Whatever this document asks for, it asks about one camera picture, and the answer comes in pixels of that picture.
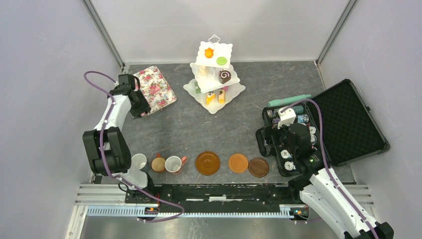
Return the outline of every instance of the green cylinder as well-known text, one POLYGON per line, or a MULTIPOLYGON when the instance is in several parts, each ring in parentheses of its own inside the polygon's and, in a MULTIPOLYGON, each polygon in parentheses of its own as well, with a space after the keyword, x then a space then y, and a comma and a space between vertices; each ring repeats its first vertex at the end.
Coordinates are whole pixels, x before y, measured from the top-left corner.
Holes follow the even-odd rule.
POLYGON ((311 98, 311 97, 312 97, 311 95, 300 95, 300 96, 293 96, 293 97, 289 97, 289 98, 285 98, 281 100, 272 100, 268 102, 268 107, 287 106, 296 101, 306 99, 306 98, 311 98))

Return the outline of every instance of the gray table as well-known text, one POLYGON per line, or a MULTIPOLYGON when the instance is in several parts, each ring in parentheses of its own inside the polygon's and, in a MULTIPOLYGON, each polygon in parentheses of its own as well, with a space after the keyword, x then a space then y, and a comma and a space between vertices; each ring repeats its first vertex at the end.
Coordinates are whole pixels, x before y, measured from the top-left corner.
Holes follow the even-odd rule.
MULTIPOLYGON (((145 119, 128 115, 122 129, 132 155, 143 153, 151 161, 160 153, 164 158, 187 156, 188 162, 179 175, 155 173, 154 183, 287 183, 274 157, 266 157, 270 172, 255 178, 249 171, 233 173, 228 159, 242 153, 252 159, 259 153, 255 132, 263 126, 261 112, 268 101, 323 91, 321 79, 313 62, 245 62, 232 63, 240 83, 246 90, 215 115, 211 115, 182 87, 194 75, 188 64, 157 64, 177 95, 177 100, 145 119), (196 157, 203 151, 215 152, 221 161, 219 171, 212 176, 200 174, 196 157)), ((150 65, 133 65, 134 74, 150 65)), ((350 166, 335 168, 342 182, 354 182, 350 166)), ((103 183, 114 183, 104 178, 103 183)))

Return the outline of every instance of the cable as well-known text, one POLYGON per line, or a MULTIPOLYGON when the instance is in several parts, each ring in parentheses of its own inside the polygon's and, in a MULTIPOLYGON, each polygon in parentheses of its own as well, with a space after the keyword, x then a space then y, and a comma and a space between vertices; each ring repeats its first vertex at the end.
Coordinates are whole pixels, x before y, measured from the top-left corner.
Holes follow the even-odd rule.
POLYGON ((375 232, 375 229, 372 227, 372 225, 368 221, 366 221, 365 215, 363 215, 363 213, 357 208, 357 206, 353 203, 353 201, 347 196, 347 194, 345 193, 345 191, 342 188, 338 187, 338 183, 335 181, 333 175, 329 171, 329 167, 328 167, 328 163, 327 163, 327 158, 325 157, 325 149, 324 149, 323 142, 322 142, 322 114, 321 114, 321 109, 319 108, 318 104, 315 101, 310 100, 310 99, 302 99, 302 100, 299 100, 299 101, 294 102, 293 104, 290 104, 290 105, 286 106, 283 110, 281 110, 279 112, 279 114, 282 114, 288 108, 291 108, 292 106, 297 105, 297 104, 299 104, 301 102, 305 102, 305 101, 311 102, 316 107, 316 110, 318 111, 318 118, 319 118, 319 143, 321 144, 322 160, 324 162, 324 167, 325 167, 325 170, 327 171, 328 176, 330 177, 331 181, 334 183, 336 189, 339 190, 339 192, 343 195, 343 197, 346 199, 346 201, 354 208, 354 210, 358 213, 358 215, 360 216, 360 218, 369 227, 369 230, 371 230, 371 232, 374 235, 375 239, 379 239, 377 233, 375 232))
POLYGON ((123 189, 121 188, 120 184, 124 184, 124 183, 119 182, 119 183, 117 184, 117 186, 119 187, 119 189, 120 189, 121 191, 124 191, 125 193, 127 193, 127 190, 128 190, 127 186, 125 185, 125 186, 126 186, 126 190, 123 190, 123 189))
POLYGON ((307 221, 296 221, 296 220, 294 220, 292 222, 294 222, 295 224, 308 224, 308 223, 316 223, 320 220, 322 220, 322 218, 315 218, 315 219, 307 220, 307 221))
POLYGON ((306 217, 304 217, 304 216, 302 216, 302 215, 300 215, 300 214, 298 214, 298 217, 303 218, 303 219, 305 219, 305 220, 307 220, 307 219, 308 219, 308 218, 306 218, 306 217))
MULTIPOLYGON (((113 81, 114 83, 116 83, 116 81, 115 81, 115 80, 113 80, 113 78, 111 78, 110 76, 108 76, 108 75, 106 75, 106 74, 104 74, 104 73, 102 73, 102 72, 98 72, 98 71, 87 71, 87 72, 85 72, 85 74, 84 74, 84 78, 85 78, 85 80, 88 82, 88 84, 90 84, 91 86, 95 87, 96 89, 98 89, 98 90, 100 90, 100 91, 102 91, 102 92, 106 93, 106 94, 108 95, 108 97, 110 97, 110 99, 111 99, 111 105, 110 105, 110 108, 108 109, 108 111, 107 111, 107 113, 106 113, 106 115, 105 115, 105 117, 104 117, 103 125, 102 125, 102 127, 101 127, 101 131, 100 131, 100 154, 101 154, 101 158, 102 158, 102 160, 103 160, 104 168, 105 168, 105 170, 106 170, 106 172, 107 172, 107 175, 108 175, 110 178, 116 179, 117 177, 114 177, 114 176, 111 174, 110 168, 108 167, 108 164, 107 164, 107 161, 106 161, 106 154, 105 154, 105 152, 104 152, 104 130, 105 130, 105 127, 106 127, 106 125, 107 125, 107 120, 108 120, 108 118, 110 117, 111 111, 113 110, 113 107, 114 107, 114 105, 115 105, 116 103, 115 103, 115 100, 114 100, 114 97, 113 97, 113 95, 112 95, 112 94, 110 94, 109 92, 107 92, 107 91, 106 91, 106 90, 104 90, 103 88, 101 88, 101 87, 99 87, 99 86, 95 85, 95 84, 94 84, 94 83, 92 83, 90 80, 88 80, 87 75, 88 75, 89 73, 96 73, 96 74, 99 74, 99 75, 105 76, 105 77, 109 78, 111 81, 113 81)), ((165 204, 168 204, 168 205, 171 205, 171 206, 174 206, 174 207, 180 208, 180 209, 182 210, 180 213, 178 213, 178 214, 176 214, 176 215, 173 215, 173 216, 171 216, 171 217, 167 217, 167 218, 163 218, 163 219, 159 219, 159 220, 154 220, 154 221, 146 221, 146 220, 143 220, 143 221, 144 221, 144 223, 159 223, 159 222, 168 221, 168 220, 174 219, 174 218, 176 218, 176 217, 178 217, 178 216, 182 215, 182 214, 185 212, 185 208, 184 208, 184 207, 182 207, 182 206, 180 206, 180 205, 177 205, 177 204, 175 204, 175 203, 171 203, 171 202, 168 202, 168 201, 165 201, 165 200, 159 199, 159 198, 157 198, 157 197, 155 197, 155 196, 153 196, 153 195, 149 194, 149 193, 148 193, 148 192, 146 192, 145 190, 143 190, 143 189, 139 188, 138 186, 136 186, 136 185, 133 185, 133 184, 129 183, 128 181, 126 181, 126 180, 125 180, 125 179, 123 179, 123 178, 121 178, 121 182, 122 182, 122 183, 124 183, 124 184, 126 184, 126 186, 127 186, 127 188, 128 188, 128 189, 129 189, 129 188, 135 188, 135 189, 136 189, 136 190, 138 190, 139 192, 141 192, 141 193, 145 194, 146 196, 148 196, 148 197, 150 197, 150 198, 152 198, 152 199, 154 199, 154 200, 156 200, 156 201, 158 201, 158 202, 162 202, 162 203, 165 203, 165 204)))

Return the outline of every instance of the open suitcase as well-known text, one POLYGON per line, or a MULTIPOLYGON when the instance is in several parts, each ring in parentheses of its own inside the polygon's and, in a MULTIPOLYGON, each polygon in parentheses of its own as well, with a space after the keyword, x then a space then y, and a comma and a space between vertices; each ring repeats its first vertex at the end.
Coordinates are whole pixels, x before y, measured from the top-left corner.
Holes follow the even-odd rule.
MULTIPOLYGON (((333 166, 341 166, 374 154, 387 151, 389 143, 381 133, 370 108, 365 105, 351 80, 345 79, 312 98, 321 109, 323 120, 323 143, 328 161, 333 166)), ((303 114, 309 116, 310 126, 316 127, 317 141, 314 145, 321 151, 319 142, 319 118, 316 107, 306 102, 303 114)), ((284 177, 299 174, 296 168, 286 166, 293 163, 291 158, 283 158, 285 146, 281 140, 286 136, 277 130, 273 120, 278 118, 277 107, 266 107, 262 111, 264 127, 256 132, 259 151, 262 156, 275 156, 279 172, 284 177)))

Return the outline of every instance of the brown cup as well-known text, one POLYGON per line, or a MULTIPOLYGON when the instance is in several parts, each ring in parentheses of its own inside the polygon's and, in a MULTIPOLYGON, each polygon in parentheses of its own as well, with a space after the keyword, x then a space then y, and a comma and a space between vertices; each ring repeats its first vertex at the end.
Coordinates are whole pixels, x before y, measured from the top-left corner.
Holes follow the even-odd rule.
POLYGON ((157 153, 157 157, 154 158, 154 160, 151 163, 151 168, 157 173, 162 173, 166 171, 165 164, 166 164, 166 160, 162 158, 159 153, 157 153))

